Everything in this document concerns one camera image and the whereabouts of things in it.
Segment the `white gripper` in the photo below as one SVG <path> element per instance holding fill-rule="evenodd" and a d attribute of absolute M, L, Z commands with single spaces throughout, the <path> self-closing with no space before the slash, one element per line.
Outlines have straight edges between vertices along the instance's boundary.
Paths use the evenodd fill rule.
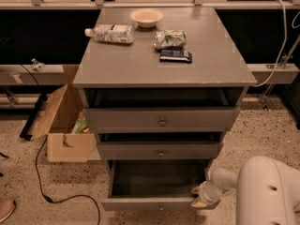
<path fill-rule="evenodd" d="M 234 192 L 234 185 L 225 182 L 213 182 L 212 180 L 201 183 L 193 188 L 190 193 L 198 195 L 198 198 L 191 204 L 194 208 L 204 208 L 207 205 L 213 205 Z"/>

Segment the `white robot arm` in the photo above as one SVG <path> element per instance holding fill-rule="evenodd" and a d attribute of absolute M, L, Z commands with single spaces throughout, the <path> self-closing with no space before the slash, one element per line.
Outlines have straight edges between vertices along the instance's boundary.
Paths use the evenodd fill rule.
<path fill-rule="evenodd" d="M 296 225 L 300 212 L 300 171 L 270 157 L 251 157 L 238 173 L 224 168 L 191 190 L 195 208 L 236 194 L 236 225 Z"/>

